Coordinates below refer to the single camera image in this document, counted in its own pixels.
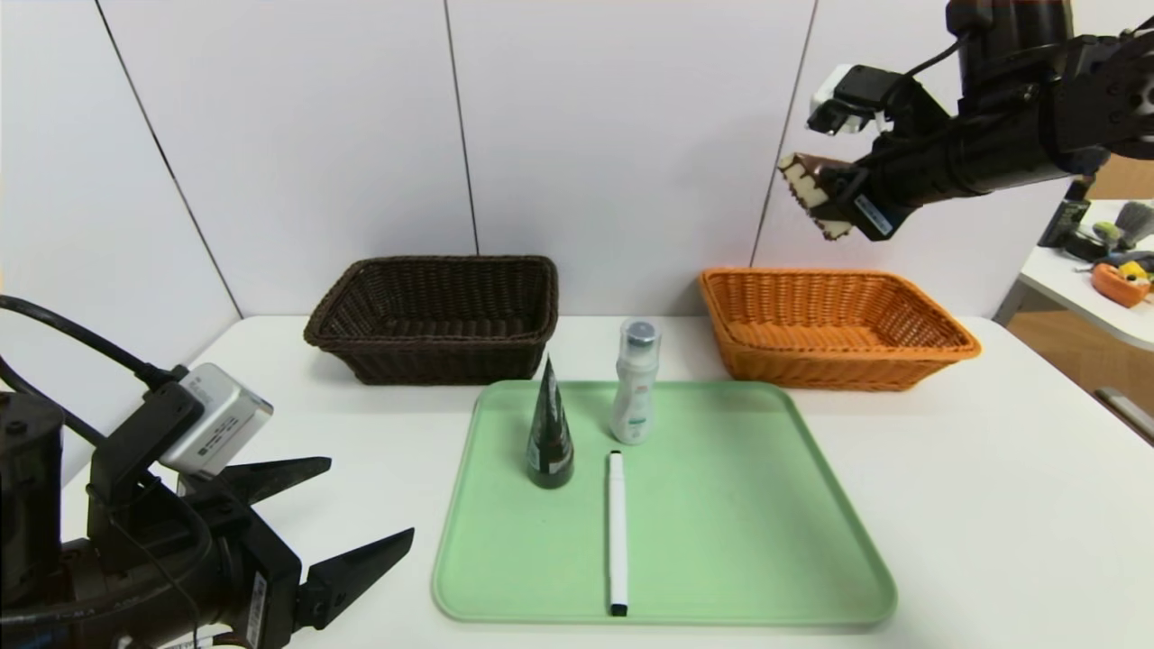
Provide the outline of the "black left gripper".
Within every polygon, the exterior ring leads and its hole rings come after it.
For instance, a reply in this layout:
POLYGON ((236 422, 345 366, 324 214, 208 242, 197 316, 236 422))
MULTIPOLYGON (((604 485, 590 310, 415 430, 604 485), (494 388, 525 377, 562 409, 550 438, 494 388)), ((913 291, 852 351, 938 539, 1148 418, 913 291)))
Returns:
POLYGON ((226 467, 179 488, 144 475, 119 497, 93 497, 87 539, 66 547, 75 600, 74 648, 160 648, 224 626, 243 648, 282 648, 297 631, 325 629, 409 554, 415 529, 302 562, 255 505, 329 472, 329 457, 226 467))

